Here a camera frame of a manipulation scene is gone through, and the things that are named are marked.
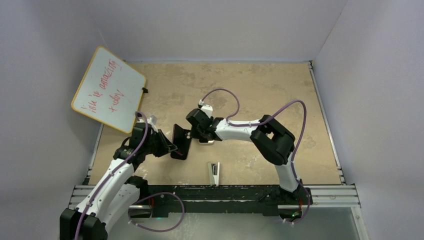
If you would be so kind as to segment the white phone case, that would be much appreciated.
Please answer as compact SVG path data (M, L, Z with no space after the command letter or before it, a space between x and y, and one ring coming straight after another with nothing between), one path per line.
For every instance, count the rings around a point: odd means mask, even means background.
M202 145L213 145L215 141L213 139L209 140L209 139L206 139L206 138L199 138L198 142Z

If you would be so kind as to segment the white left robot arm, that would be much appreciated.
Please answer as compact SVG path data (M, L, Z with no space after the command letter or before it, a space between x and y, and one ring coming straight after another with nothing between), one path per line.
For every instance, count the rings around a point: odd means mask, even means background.
M106 240L131 204L142 205L149 199L147 181L134 175L139 165L147 155L162 157L176 150L152 118L137 122L97 185L76 207L62 212L59 239Z

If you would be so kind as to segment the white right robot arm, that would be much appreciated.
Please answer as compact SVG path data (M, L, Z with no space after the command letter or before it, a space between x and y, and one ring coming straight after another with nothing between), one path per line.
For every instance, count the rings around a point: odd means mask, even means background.
M195 108L187 114L186 120L191 124L191 137L201 143L229 140L253 143L263 158L274 165L282 200L288 204L312 204L310 190L303 186L294 166L296 138L270 115L250 122L227 122Z

